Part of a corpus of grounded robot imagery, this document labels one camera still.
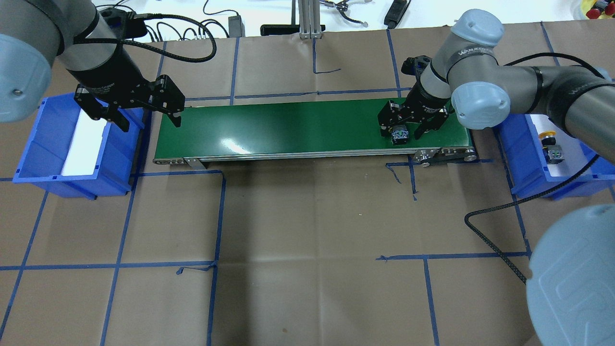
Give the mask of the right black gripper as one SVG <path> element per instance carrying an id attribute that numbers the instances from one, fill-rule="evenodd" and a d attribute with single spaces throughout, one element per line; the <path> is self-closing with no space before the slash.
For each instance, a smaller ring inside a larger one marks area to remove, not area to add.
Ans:
<path id="1" fill-rule="evenodd" d="M 402 64 L 401 73 L 414 76 L 416 81 L 404 102 L 388 101 L 379 112 L 382 137 L 391 136 L 394 125 L 415 123 L 419 126 L 414 131 L 414 139 L 419 140 L 426 132 L 438 131 L 448 119 L 445 107 L 452 92 L 431 61 L 430 57 L 421 55 L 409 57 Z"/>

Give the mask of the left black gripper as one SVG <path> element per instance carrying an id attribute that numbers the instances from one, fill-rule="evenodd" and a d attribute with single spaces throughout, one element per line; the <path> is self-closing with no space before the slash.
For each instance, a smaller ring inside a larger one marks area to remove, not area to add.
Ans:
<path id="1" fill-rule="evenodd" d="M 96 98 L 121 108 L 148 108 L 169 114 L 174 127 L 182 126 L 185 95 L 166 74 L 147 80 L 123 46 L 117 46 L 107 61 L 90 70 L 72 70 L 72 75 Z M 101 118 L 129 132 L 130 122 L 119 108 L 100 108 Z"/>

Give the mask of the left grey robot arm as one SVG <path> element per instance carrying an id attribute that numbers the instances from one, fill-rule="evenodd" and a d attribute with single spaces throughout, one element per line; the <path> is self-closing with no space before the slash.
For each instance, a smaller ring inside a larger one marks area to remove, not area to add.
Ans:
<path id="1" fill-rule="evenodd" d="M 78 81 L 74 100 L 91 120 L 127 132 L 123 109 L 146 108 L 182 124 L 185 97 L 167 75 L 148 81 L 87 0 L 1 2 L 1 122 L 28 118 L 39 105 L 60 61 Z"/>

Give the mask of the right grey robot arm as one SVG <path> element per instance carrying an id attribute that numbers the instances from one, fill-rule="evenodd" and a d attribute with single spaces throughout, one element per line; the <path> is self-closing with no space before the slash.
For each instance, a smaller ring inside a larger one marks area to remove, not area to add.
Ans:
<path id="1" fill-rule="evenodd" d="M 381 135 L 394 145 L 408 142 L 406 123 L 418 124 L 415 138 L 440 128 L 447 103 L 459 124 L 481 130 L 510 114 L 544 114 L 566 135 L 595 152 L 577 173 L 542 193 L 477 210 L 464 223 L 497 254 L 526 287 L 535 339 L 543 346 L 614 344 L 614 205 L 584 207 L 556 221 L 529 261 L 531 277 L 470 222 L 475 215 L 505 210 L 571 184 L 597 160 L 614 162 L 614 84 L 585 61 L 575 66 L 499 65 L 494 48 L 504 27 L 492 13 L 470 9 L 452 27 L 432 59 L 407 59 L 402 73 L 417 81 L 404 103 L 389 101 L 378 114 Z"/>

